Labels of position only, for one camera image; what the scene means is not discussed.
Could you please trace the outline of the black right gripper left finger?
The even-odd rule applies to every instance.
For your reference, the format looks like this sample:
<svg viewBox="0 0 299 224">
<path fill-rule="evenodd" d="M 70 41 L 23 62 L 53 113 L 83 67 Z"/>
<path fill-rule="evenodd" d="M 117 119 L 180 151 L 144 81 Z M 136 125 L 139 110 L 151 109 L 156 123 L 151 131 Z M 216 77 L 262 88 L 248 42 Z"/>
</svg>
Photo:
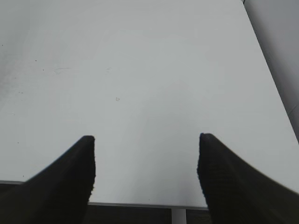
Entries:
<svg viewBox="0 0 299 224">
<path fill-rule="evenodd" d="M 1 196 L 0 222 L 80 224 L 95 176 L 95 138 L 83 136 L 43 171 Z"/>
</svg>

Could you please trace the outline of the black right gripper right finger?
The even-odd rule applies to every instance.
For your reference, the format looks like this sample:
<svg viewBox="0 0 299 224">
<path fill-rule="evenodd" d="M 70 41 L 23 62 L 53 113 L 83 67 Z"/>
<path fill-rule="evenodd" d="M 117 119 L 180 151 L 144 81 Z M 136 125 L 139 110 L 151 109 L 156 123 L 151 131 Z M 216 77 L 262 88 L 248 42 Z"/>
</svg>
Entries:
<svg viewBox="0 0 299 224">
<path fill-rule="evenodd" d="M 197 174 L 214 224 L 297 224 L 299 195 L 210 133 L 199 136 Z"/>
</svg>

